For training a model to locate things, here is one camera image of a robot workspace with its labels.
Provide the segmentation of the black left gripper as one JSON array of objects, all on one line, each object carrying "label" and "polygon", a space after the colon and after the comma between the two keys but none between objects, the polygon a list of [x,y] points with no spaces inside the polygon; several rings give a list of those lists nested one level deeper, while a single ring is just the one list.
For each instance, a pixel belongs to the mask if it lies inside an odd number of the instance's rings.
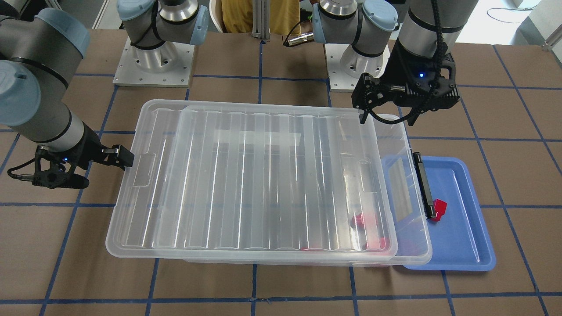
[{"label": "black left gripper", "polygon": [[[452,54],[444,55],[441,69],[449,74],[440,76],[438,85],[423,110],[449,109],[460,100],[456,85],[456,64]],[[425,58],[412,54],[396,41],[385,69],[385,84],[404,86],[405,92],[394,97],[397,106],[417,108],[422,105],[430,91],[436,68],[432,57]]]}]

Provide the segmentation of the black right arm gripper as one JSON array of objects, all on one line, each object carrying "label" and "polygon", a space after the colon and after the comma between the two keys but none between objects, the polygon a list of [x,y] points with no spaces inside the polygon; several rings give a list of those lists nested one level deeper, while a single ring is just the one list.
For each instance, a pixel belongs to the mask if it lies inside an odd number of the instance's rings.
[{"label": "black right arm gripper", "polygon": [[90,162],[116,166],[124,170],[133,166],[135,156],[120,144],[112,147],[101,144],[99,136],[85,125],[82,138],[77,145],[66,151],[66,158],[70,164],[84,170],[88,168]]}]

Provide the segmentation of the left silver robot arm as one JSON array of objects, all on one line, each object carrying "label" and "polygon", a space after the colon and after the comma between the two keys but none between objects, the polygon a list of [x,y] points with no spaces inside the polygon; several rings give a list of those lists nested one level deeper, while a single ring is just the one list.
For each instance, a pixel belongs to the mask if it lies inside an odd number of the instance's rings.
[{"label": "left silver robot arm", "polygon": [[357,78],[353,107],[371,113],[392,102],[410,114],[450,109],[460,96],[452,47],[476,0],[320,0],[316,42],[343,44]]}]

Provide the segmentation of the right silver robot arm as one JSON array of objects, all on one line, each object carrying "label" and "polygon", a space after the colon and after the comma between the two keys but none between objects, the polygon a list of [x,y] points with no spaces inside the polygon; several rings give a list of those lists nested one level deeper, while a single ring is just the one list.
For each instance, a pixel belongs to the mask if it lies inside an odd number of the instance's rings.
[{"label": "right silver robot arm", "polygon": [[[135,52],[200,45],[208,30],[209,9],[196,0],[119,0],[116,10]],[[46,7],[25,21],[1,2],[1,124],[37,144],[34,162],[110,164],[107,147],[62,101],[89,44],[90,32],[68,12]]]}]

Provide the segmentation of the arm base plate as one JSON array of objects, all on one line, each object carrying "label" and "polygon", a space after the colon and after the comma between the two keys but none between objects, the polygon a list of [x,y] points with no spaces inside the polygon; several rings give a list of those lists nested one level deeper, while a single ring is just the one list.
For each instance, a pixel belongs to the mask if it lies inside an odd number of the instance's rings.
[{"label": "arm base plate", "polygon": [[388,45],[377,57],[361,56],[347,44],[325,44],[324,49],[330,89],[335,92],[353,92],[363,73],[379,78],[391,54]]},{"label": "arm base plate", "polygon": [[195,46],[165,42],[153,50],[141,50],[125,42],[113,84],[117,86],[188,88]]}]

